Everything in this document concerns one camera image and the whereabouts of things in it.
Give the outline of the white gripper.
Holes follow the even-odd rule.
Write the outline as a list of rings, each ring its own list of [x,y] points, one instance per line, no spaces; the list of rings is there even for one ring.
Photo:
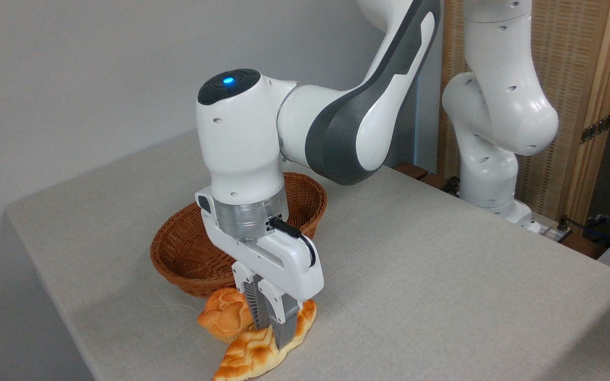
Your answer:
[[[245,295],[256,329],[271,326],[278,349],[284,349],[295,336],[298,301],[324,287],[315,246],[308,237],[293,237],[271,225],[289,215],[285,189],[246,205],[223,204],[210,191],[208,186],[195,195],[207,235],[237,261],[232,265],[235,284]]]

